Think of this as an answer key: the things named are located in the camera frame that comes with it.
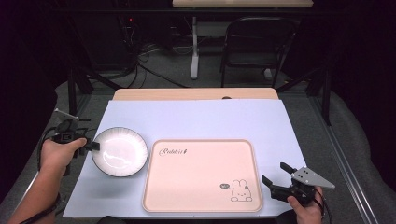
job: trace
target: chair backrest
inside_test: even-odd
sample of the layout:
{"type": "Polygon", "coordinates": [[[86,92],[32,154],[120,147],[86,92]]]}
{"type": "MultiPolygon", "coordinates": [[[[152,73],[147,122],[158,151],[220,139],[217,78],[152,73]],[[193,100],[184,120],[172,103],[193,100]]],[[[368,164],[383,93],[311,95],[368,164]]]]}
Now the chair backrest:
{"type": "Polygon", "coordinates": [[[227,28],[226,44],[233,39],[270,40],[276,46],[282,46],[295,32],[292,21],[283,18],[244,17],[233,21],[227,28]]]}

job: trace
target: desk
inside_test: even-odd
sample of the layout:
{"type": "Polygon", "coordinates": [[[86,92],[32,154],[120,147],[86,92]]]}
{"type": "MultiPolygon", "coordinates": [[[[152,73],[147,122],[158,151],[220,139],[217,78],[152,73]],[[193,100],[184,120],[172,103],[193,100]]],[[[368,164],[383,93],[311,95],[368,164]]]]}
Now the desk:
{"type": "MultiPolygon", "coordinates": [[[[312,7],[312,0],[244,0],[244,1],[230,1],[230,0],[174,0],[174,7],[312,7]]],[[[192,79],[198,78],[198,35],[196,17],[192,18],[192,62],[191,73],[192,79]]],[[[226,28],[220,27],[221,33],[224,33],[226,28]]]]}
{"type": "MultiPolygon", "coordinates": [[[[298,168],[305,165],[286,109],[273,89],[118,90],[97,134],[112,127],[138,132],[149,152],[159,139],[247,139],[255,148],[258,174],[281,186],[290,184],[290,175],[279,168],[281,161],[298,168]],[[224,96],[233,99],[219,100],[224,96]]],[[[269,189],[262,185],[263,207],[258,212],[150,213],[142,206],[147,172],[148,162],[135,175],[109,176],[88,153],[64,216],[264,218],[290,209],[287,203],[271,199],[269,189]]]]}

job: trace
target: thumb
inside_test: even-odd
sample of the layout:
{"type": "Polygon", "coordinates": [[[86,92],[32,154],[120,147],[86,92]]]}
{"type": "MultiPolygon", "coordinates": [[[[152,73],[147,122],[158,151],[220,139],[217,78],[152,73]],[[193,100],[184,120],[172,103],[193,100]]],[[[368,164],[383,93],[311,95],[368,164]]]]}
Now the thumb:
{"type": "Polygon", "coordinates": [[[72,151],[76,151],[77,149],[84,147],[85,144],[87,144],[87,139],[86,138],[79,138],[77,140],[74,140],[73,142],[70,142],[68,144],[66,144],[65,146],[67,146],[68,149],[72,150],[72,151]]]}
{"type": "Polygon", "coordinates": [[[297,201],[297,199],[293,196],[288,197],[288,203],[290,206],[293,208],[294,212],[297,215],[300,215],[305,211],[305,209],[300,205],[300,203],[297,201]]]}

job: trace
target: forearm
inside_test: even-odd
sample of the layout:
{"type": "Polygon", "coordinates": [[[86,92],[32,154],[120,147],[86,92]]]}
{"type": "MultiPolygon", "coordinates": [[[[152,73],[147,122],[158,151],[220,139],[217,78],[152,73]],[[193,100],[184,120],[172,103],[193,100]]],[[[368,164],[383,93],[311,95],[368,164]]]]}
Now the forearm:
{"type": "MultiPolygon", "coordinates": [[[[21,223],[52,207],[58,196],[61,178],[62,175],[59,171],[42,170],[8,223],[21,223]]],[[[54,223],[54,219],[55,213],[52,212],[38,220],[37,223],[54,223]]]]}

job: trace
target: person's arm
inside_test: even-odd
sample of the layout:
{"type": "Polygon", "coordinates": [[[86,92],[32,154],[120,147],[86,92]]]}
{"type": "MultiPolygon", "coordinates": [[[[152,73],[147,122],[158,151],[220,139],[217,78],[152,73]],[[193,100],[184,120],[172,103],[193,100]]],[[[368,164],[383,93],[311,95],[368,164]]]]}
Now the person's arm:
{"type": "MultiPolygon", "coordinates": [[[[322,198],[320,195],[323,195],[322,189],[316,187],[318,191],[315,194],[315,199],[323,204],[322,198]]],[[[306,207],[302,207],[297,199],[293,196],[288,197],[288,202],[290,206],[293,208],[294,212],[297,214],[297,223],[298,224],[320,224],[321,223],[321,210],[319,205],[315,202],[311,202],[306,207]]]]}
{"type": "MultiPolygon", "coordinates": [[[[54,205],[67,164],[72,160],[74,152],[86,143],[85,138],[64,145],[50,140],[44,142],[40,172],[8,224],[21,223],[54,205]]],[[[36,223],[54,223],[54,221],[55,212],[52,212],[36,223]]]]}

